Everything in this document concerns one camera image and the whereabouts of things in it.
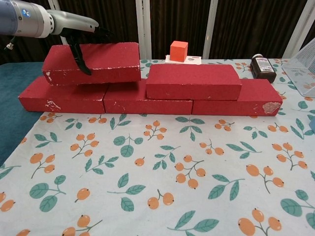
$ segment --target medicine bottle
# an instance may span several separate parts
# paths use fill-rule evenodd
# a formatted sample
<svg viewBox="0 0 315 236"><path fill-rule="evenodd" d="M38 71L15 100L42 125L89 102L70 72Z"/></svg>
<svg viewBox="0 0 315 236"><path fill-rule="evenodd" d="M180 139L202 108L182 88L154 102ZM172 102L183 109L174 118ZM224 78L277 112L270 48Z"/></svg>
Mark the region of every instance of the medicine bottle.
<svg viewBox="0 0 315 236"><path fill-rule="evenodd" d="M267 79L273 83L276 78L276 73L269 60L264 58L262 54L256 54L252 57L251 70L255 79Z"/></svg>

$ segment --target red brick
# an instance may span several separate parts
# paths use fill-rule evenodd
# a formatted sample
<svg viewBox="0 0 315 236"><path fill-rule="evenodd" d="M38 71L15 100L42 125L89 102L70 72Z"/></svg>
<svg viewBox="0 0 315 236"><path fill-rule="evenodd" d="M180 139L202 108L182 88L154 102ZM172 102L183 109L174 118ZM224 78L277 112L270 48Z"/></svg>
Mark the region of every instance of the red brick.
<svg viewBox="0 0 315 236"><path fill-rule="evenodd" d="M60 113L105 113L103 97L108 85L51 86L38 77L19 96L27 111Z"/></svg>
<svg viewBox="0 0 315 236"><path fill-rule="evenodd" d="M43 73L52 85L78 85L141 80L137 43L83 44L83 58L92 75L84 74L74 61L69 46L52 46Z"/></svg>
<svg viewBox="0 0 315 236"><path fill-rule="evenodd" d="M242 89L237 101L193 102L193 115L275 116L282 99L264 79L241 79Z"/></svg>
<svg viewBox="0 0 315 236"><path fill-rule="evenodd" d="M240 90L231 65L155 64L147 81L152 99L237 100Z"/></svg>
<svg viewBox="0 0 315 236"><path fill-rule="evenodd" d="M146 80L111 84L104 96L107 113L190 115L192 101L152 100L146 97Z"/></svg>

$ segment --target small orange block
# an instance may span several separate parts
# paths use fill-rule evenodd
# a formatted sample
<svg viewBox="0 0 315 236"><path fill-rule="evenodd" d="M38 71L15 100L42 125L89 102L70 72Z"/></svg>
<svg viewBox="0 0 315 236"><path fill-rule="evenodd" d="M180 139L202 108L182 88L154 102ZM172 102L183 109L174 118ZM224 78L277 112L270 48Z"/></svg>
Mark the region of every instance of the small orange block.
<svg viewBox="0 0 315 236"><path fill-rule="evenodd" d="M170 60L184 62L187 57L188 43L174 41L171 44Z"/></svg>

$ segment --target white paper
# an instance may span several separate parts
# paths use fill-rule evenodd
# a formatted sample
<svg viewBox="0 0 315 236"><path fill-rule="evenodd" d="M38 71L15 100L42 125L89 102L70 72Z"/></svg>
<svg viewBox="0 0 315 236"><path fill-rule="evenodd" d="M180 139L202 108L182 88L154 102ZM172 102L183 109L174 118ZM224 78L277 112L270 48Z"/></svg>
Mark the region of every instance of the white paper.
<svg viewBox="0 0 315 236"><path fill-rule="evenodd" d="M165 64L193 64L201 65L201 57L187 56L184 62L170 60L170 55L166 55Z"/></svg>

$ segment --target dark curtain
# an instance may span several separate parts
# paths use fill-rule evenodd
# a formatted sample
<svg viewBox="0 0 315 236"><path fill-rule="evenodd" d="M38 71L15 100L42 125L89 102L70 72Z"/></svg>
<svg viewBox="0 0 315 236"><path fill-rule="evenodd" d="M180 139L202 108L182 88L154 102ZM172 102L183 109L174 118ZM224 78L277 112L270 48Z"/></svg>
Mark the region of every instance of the dark curtain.
<svg viewBox="0 0 315 236"><path fill-rule="evenodd" d="M47 0L24 0L50 9ZM91 17L111 30L119 42L138 42L136 6L134 0L59 0L63 11ZM0 47L4 48L12 37L0 35ZM94 36L82 36L81 43L97 43L103 40ZM62 44L59 36L45 39L21 37L9 54L0 53L0 64L7 62L44 61L52 45Z"/></svg>
<svg viewBox="0 0 315 236"><path fill-rule="evenodd" d="M47 0L24 0L42 5L50 9ZM0 35L0 47L3 49L9 43L12 36ZM44 61L52 45L61 44L60 37L50 35L47 38L20 37L14 44L14 50L7 54L0 52L0 65L8 62Z"/></svg>
<svg viewBox="0 0 315 236"><path fill-rule="evenodd" d="M209 58L281 58L306 1L220 0Z"/></svg>
<svg viewBox="0 0 315 236"><path fill-rule="evenodd" d="M310 28L310 31L309 33L307 34L303 44L302 44L302 47L301 48L304 48L304 46L306 44L308 44L309 42L311 42L311 40L315 37L315 21L313 22L312 24L312 27Z"/></svg>
<svg viewBox="0 0 315 236"><path fill-rule="evenodd" d="M174 40L188 42L188 55L202 56L210 0L150 0L152 58L165 59Z"/></svg>
<svg viewBox="0 0 315 236"><path fill-rule="evenodd" d="M138 42L136 4L134 0L59 0L62 11L95 19L101 27L114 33L118 42ZM85 34L81 43L102 42Z"/></svg>

